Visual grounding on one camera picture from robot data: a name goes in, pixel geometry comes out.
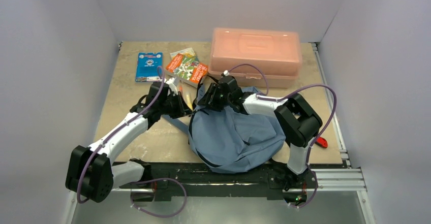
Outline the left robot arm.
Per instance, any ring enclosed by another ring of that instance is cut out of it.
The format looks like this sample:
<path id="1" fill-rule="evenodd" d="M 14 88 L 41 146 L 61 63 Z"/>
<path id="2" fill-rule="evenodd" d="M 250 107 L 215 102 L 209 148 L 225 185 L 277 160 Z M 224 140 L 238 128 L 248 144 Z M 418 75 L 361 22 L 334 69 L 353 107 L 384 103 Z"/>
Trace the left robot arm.
<path id="1" fill-rule="evenodd" d="M 78 145 L 71 152 L 65 186 L 76 193 L 78 203 L 99 203 L 112 189 L 128 183 L 145 188 L 151 183 L 149 164 L 131 159 L 121 165 L 114 161 L 138 136 L 163 115 L 173 119 L 190 115 L 176 79 L 154 82 L 126 117 L 108 134 L 87 147 Z"/>

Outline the blue student backpack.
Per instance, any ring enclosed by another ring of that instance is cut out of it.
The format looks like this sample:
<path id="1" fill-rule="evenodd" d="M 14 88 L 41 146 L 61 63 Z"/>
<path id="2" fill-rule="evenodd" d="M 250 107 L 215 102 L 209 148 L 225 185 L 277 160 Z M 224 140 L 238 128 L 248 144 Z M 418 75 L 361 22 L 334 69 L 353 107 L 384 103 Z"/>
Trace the blue student backpack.
<path id="1" fill-rule="evenodd" d="M 216 173 L 256 168 L 280 151 L 286 139 L 276 118 L 236 113 L 229 106 L 221 112 L 197 106 L 189 124 L 164 119 L 188 137 L 191 150 Z"/>

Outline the blue treehouse book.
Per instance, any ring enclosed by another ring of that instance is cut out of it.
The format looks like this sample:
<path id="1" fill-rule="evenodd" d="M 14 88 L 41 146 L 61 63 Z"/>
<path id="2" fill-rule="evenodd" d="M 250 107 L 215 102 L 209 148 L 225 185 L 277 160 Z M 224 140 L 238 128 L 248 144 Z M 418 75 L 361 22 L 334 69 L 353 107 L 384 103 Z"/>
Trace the blue treehouse book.
<path id="1" fill-rule="evenodd" d="M 135 82 L 160 81 L 159 66 L 163 65 L 162 52 L 140 52 L 137 57 Z"/>

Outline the orange treehouse book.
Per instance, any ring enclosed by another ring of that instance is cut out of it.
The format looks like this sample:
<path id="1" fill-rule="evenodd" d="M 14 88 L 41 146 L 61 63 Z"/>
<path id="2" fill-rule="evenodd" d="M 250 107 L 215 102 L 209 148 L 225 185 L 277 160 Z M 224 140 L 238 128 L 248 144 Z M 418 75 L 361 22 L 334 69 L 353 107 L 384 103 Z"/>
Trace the orange treehouse book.
<path id="1" fill-rule="evenodd" d="M 201 78 L 208 73 L 208 65 L 200 62 L 195 56 L 179 53 L 172 58 L 165 70 L 170 76 L 197 88 Z"/>

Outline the yellow treehouse book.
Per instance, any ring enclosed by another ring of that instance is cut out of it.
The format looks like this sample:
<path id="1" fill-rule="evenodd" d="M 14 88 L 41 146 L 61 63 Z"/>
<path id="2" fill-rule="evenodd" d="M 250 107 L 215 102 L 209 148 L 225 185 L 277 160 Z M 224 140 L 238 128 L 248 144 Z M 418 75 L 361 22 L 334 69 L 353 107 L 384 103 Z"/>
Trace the yellow treehouse book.
<path id="1" fill-rule="evenodd" d="M 194 57 L 194 56 L 196 56 L 196 52 L 194 51 L 193 48 L 190 47 L 190 48 L 186 48 L 186 49 L 183 49 L 183 50 L 179 50 L 179 51 L 175 51 L 175 52 L 170 53 L 171 59 L 173 59 L 178 54 L 182 54 L 182 55 L 184 55 L 186 57 Z"/>

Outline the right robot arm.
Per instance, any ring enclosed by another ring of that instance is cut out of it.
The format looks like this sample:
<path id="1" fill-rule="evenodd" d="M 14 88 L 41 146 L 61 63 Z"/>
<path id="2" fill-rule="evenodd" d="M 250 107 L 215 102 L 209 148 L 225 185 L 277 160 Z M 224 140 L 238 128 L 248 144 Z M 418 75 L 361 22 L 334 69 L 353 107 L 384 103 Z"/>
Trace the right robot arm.
<path id="1" fill-rule="evenodd" d="M 276 120 L 290 148 L 285 180 L 290 186 L 297 187 L 305 181 L 312 146 L 328 126 L 300 94 L 308 88 L 305 86 L 275 98 L 245 91 L 233 76 L 224 76 L 213 79 L 208 89 L 199 84 L 194 103 L 197 109 L 204 111 L 222 112 L 229 108 L 246 117 L 260 115 Z"/>

